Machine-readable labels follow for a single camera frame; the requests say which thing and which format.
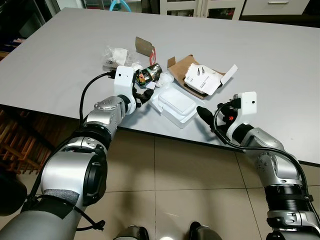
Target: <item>black wire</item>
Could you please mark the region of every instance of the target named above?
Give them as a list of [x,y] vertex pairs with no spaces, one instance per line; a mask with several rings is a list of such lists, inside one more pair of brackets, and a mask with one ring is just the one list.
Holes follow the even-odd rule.
[[85,231],[85,230],[89,230],[89,229],[92,229],[92,228],[99,229],[99,230],[103,230],[104,229],[103,226],[102,226],[102,223],[104,225],[105,221],[103,221],[103,220],[99,221],[99,222],[93,221],[84,211],[82,211],[80,208],[78,208],[76,205],[72,204],[71,202],[69,202],[66,199],[63,199],[63,198],[60,198],[60,197],[57,197],[57,196],[52,196],[52,195],[45,195],[45,194],[37,196],[35,199],[53,199],[53,200],[57,200],[59,202],[62,202],[64,204],[68,205],[69,207],[71,207],[72,209],[76,210],[89,223],[92,224],[91,226],[77,228],[76,229],[77,231]]
[[[213,129],[214,131],[218,131],[218,125],[217,125],[217,117],[219,112],[221,111],[221,109],[224,106],[230,106],[230,102],[224,103],[222,104],[217,111],[214,113],[214,117],[213,117]],[[281,154],[283,156],[285,156],[286,158],[288,158],[288,160],[290,162],[292,162],[292,164],[296,167],[298,173],[301,175],[301,179],[302,179],[302,185],[303,188],[305,189],[305,193],[308,195],[309,191],[308,191],[308,184],[307,184],[307,178],[306,175],[304,173],[304,170],[302,169],[301,165],[299,164],[299,162],[293,157],[291,156],[289,153],[276,149],[276,148],[272,148],[272,147],[263,147],[263,146],[240,146],[240,145],[236,145],[230,142],[230,139],[228,139],[227,137],[221,135],[221,137],[224,138],[224,140],[226,141],[226,144],[234,147],[236,149],[240,149],[240,150],[258,150],[258,151],[270,151],[270,152],[274,152],[274,153],[278,153]]]
[[85,95],[86,95],[86,91],[88,90],[88,88],[90,87],[91,84],[93,84],[96,80],[104,77],[104,76],[109,76],[110,73],[109,72],[105,72],[100,74],[99,76],[96,76],[94,79],[92,79],[83,89],[82,91],[82,95],[81,95],[81,100],[80,100],[80,108],[79,108],[79,115],[80,115],[80,120],[79,120],[79,126],[78,128],[81,128],[82,125],[84,124],[84,113],[83,113],[83,108],[84,108],[84,100],[85,100]]

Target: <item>blue object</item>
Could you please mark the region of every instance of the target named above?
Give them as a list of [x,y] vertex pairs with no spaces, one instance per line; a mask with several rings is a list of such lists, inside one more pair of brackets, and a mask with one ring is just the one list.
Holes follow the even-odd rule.
[[[111,2],[111,5],[110,5],[110,8],[109,8],[109,11],[113,11],[113,9],[114,9],[114,7],[115,7],[116,3],[117,3],[117,0],[113,0],[113,1]],[[126,10],[127,10],[128,12],[130,12],[130,13],[131,13],[131,9],[130,9],[130,7],[128,6],[128,4],[127,4],[124,0],[120,0],[120,3],[121,3],[121,4],[123,4],[123,5],[124,5],[124,7],[126,8]]]

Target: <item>white table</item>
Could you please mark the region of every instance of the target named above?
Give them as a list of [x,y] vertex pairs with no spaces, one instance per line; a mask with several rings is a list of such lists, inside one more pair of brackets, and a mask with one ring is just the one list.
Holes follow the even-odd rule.
[[[0,62],[0,104],[79,118],[83,88],[101,74],[106,45],[135,50],[139,36],[156,47],[157,61],[188,54],[234,78],[206,106],[215,110],[236,93],[256,91],[252,121],[279,139],[299,160],[320,164],[320,31],[316,28],[65,8]],[[141,56],[143,63],[147,57]],[[113,94],[113,80],[87,91],[86,115]],[[122,127],[154,135],[223,144],[199,118],[179,129],[145,104]]]

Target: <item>floor tile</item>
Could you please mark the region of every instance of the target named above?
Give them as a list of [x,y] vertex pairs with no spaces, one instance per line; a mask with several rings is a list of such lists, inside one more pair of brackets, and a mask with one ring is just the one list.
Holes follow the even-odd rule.
[[[244,153],[236,153],[237,160],[241,169],[243,180],[247,188],[262,188],[257,171],[252,161]],[[315,166],[301,165],[306,175],[308,186],[320,185],[320,168]]]
[[187,239],[193,221],[215,230],[223,240],[259,240],[245,189],[156,191],[156,240]]
[[269,233],[272,233],[272,228],[267,223],[267,212],[269,211],[266,201],[264,188],[247,189],[248,195],[252,204],[252,209],[258,228],[263,240],[266,239]]
[[[309,193],[313,196],[313,205],[320,213],[320,186],[310,186]],[[265,190],[263,188],[247,189],[252,204],[253,212],[258,224],[258,228],[262,239],[266,239],[268,233],[272,232],[271,227],[267,223],[268,204],[266,201]]]
[[[17,175],[19,181],[25,185],[28,194],[31,192],[31,189],[36,181],[37,176],[38,175],[35,172],[32,172],[30,174],[25,173]],[[36,194],[41,194],[40,187],[37,190]]]
[[107,192],[155,190],[154,137],[119,130],[109,147]]
[[21,208],[9,216],[0,216],[0,230],[5,225],[7,225],[7,223],[10,222],[11,219],[13,219],[15,216],[17,216],[20,213],[20,211],[21,211]]
[[[155,239],[155,192],[107,192],[96,204],[89,206],[85,213],[94,221],[105,220],[105,228],[80,231],[74,240],[112,240],[130,225],[143,226],[148,230],[151,240]],[[79,227],[90,224],[83,218]]]
[[244,188],[234,152],[155,138],[155,189]]
[[313,206],[320,215],[320,186],[309,186],[308,187],[309,193],[313,196]]
[[241,173],[243,176],[244,184],[246,188],[262,188],[260,178],[254,167],[253,161],[250,160],[244,153],[235,153],[238,160]]
[[309,186],[320,186],[320,167],[301,165]]

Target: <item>plastic bag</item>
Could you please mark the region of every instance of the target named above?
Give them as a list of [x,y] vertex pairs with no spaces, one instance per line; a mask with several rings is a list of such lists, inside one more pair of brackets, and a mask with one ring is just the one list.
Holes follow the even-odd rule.
[[156,86],[158,88],[166,85],[167,83],[172,83],[175,80],[174,76],[171,75],[170,72],[166,71],[166,72],[162,72],[160,74],[160,78],[158,80],[158,82],[156,83]]
[[103,67],[117,68],[118,66],[133,67],[140,65],[136,52],[125,48],[107,46],[103,56]]

